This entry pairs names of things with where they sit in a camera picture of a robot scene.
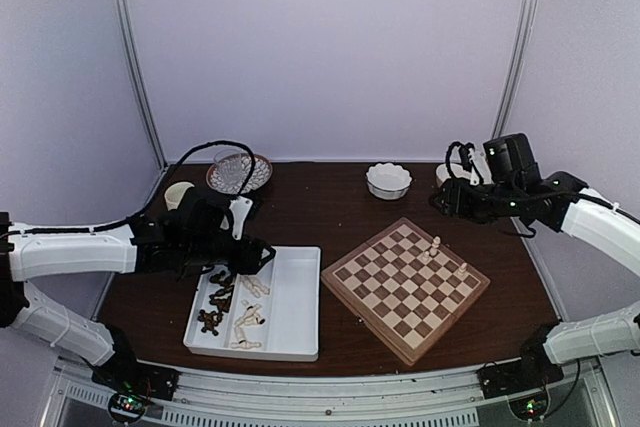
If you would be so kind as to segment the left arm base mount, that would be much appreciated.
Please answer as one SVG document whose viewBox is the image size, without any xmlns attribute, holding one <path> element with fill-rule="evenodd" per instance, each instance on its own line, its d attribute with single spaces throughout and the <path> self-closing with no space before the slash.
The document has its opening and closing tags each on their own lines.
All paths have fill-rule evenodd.
<svg viewBox="0 0 640 427">
<path fill-rule="evenodd" d="M 135 367 L 133 372 L 121 370 L 118 374 L 97 366 L 91 366 L 91 370 L 94 383 L 142 401 L 171 401 L 179 380 L 179 372 L 175 369 L 144 363 Z"/>
</svg>

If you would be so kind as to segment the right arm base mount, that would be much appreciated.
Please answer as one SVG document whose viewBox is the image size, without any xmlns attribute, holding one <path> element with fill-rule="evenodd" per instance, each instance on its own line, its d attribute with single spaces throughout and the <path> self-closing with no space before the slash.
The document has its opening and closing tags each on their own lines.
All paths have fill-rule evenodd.
<svg viewBox="0 0 640 427">
<path fill-rule="evenodd" d="M 521 361 L 487 365 L 478 369 L 476 374 L 485 399 L 542 389 L 564 378 L 559 366 L 551 366 L 537 372 L 526 370 Z"/>
</svg>

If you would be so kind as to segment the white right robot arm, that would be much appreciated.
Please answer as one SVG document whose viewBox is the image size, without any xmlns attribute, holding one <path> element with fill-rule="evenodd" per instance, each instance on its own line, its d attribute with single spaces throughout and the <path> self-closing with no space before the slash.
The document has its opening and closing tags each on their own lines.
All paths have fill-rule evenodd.
<svg viewBox="0 0 640 427">
<path fill-rule="evenodd" d="M 639 219 L 567 172 L 541 173 L 523 133 L 476 148 L 449 144 L 443 179 L 429 203 L 475 224 L 510 218 L 518 225 L 568 318 L 538 328 L 522 345 L 512 377 L 535 387 L 574 361 L 639 352 Z"/>
</svg>

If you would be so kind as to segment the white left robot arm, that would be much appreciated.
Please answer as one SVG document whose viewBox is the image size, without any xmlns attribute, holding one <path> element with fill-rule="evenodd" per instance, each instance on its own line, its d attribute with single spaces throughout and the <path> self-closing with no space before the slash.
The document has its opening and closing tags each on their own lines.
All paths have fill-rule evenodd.
<svg viewBox="0 0 640 427">
<path fill-rule="evenodd" d="M 59 274 L 172 271 L 178 278 L 223 265 L 254 275 L 275 249 L 244 232 L 255 208 L 238 196 L 202 197 L 190 189 L 178 208 L 157 218 L 135 214 L 99 226 L 33 227 L 1 215 L 1 325 L 22 329 L 89 365 L 103 367 L 123 391 L 137 389 L 144 371 L 125 335 L 50 299 L 31 280 Z"/>
</svg>

